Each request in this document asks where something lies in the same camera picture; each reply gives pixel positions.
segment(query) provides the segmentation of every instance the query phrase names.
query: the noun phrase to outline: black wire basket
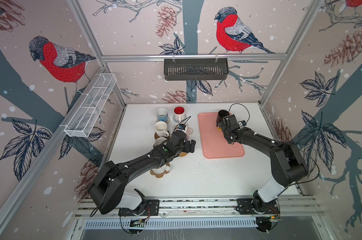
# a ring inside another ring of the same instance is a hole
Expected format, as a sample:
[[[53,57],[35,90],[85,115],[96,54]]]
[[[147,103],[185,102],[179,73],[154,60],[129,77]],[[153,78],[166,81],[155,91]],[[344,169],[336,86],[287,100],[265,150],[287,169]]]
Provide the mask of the black wire basket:
[[[165,59],[164,75],[167,81],[225,80],[228,76],[226,58]]]

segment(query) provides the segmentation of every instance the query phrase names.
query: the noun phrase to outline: bird head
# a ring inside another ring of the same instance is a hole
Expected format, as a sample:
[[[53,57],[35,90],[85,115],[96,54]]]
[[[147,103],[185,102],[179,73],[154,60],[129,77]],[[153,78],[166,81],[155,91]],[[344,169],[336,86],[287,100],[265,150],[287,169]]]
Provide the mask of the bird head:
[[[229,15],[237,15],[237,11],[234,7],[221,8],[214,19],[218,20],[219,23],[222,23]]]
[[[44,61],[44,45],[47,44],[49,40],[44,38],[43,36],[36,36],[29,43],[29,51],[33,60],[39,59],[40,61]]]

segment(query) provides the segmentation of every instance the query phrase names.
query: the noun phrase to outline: brown coaster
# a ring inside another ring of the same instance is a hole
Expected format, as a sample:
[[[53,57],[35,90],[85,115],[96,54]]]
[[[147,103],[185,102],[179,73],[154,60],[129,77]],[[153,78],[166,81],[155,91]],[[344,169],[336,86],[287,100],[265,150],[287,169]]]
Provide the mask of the brown coaster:
[[[166,122],[166,124],[169,124],[170,122],[170,118],[168,117],[168,121]]]
[[[157,138],[159,138],[159,136],[157,135],[157,133],[155,133],[155,139],[157,139]]]
[[[188,155],[186,152],[180,152],[179,157],[185,157],[186,155]]]
[[[168,174],[169,172],[168,171],[164,171],[163,173],[161,174],[155,174],[152,170],[150,170],[150,174],[151,175],[155,175],[156,178],[161,178],[164,174]]]

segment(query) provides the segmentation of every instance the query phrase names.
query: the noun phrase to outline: blue mug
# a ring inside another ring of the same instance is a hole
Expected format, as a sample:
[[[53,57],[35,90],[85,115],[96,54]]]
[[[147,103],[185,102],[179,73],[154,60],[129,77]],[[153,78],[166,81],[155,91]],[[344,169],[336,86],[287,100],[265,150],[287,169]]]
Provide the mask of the blue mug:
[[[156,111],[156,115],[159,121],[168,122],[168,110],[165,108],[159,108]]]

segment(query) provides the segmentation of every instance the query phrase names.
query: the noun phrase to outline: gray floor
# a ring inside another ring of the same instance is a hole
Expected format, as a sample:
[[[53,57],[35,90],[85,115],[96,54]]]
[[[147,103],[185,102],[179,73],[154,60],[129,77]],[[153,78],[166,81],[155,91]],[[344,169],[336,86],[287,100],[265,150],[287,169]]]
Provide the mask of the gray floor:
[[[255,228],[196,228],[144,230],[131,236],[123,230],[84,230],[81,240],[320,240],[312,217],[284,217],[270,234]]]

